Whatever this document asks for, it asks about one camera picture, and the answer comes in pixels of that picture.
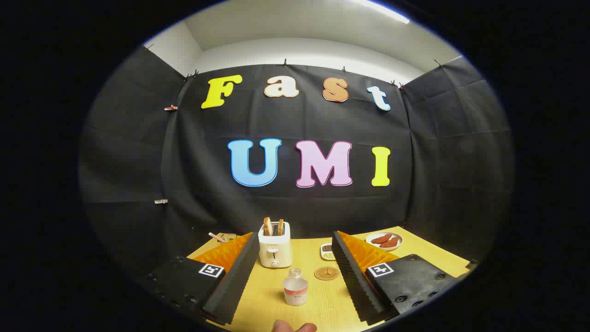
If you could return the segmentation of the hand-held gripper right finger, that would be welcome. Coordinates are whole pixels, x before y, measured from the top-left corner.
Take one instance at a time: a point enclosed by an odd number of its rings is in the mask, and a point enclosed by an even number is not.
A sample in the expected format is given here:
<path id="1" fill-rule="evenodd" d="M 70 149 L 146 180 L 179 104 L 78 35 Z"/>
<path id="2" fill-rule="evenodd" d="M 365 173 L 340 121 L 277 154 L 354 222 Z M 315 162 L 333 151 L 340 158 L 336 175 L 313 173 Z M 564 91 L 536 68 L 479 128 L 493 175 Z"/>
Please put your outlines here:
<path id="1" fill-rule="evenodd" d="M 331 245 L 358 317 L 369 325 L 405 317 L 460 281 L 419 255 L 398 258 L 341 231 Z"/>

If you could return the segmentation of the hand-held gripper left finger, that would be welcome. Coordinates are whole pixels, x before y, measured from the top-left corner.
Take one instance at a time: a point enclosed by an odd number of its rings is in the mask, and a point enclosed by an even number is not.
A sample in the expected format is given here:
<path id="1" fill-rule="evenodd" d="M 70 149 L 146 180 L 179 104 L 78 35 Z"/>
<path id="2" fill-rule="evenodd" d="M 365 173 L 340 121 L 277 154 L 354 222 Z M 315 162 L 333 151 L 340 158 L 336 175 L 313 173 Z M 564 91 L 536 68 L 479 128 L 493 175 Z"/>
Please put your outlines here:
<path id="1" fill-rule="evenodd" d="M 259 236 L 249 232 L 195 258 L 177 258 L 146 275 L 146 288 L 196 321 L 232 323 L 259 256 Z"/>

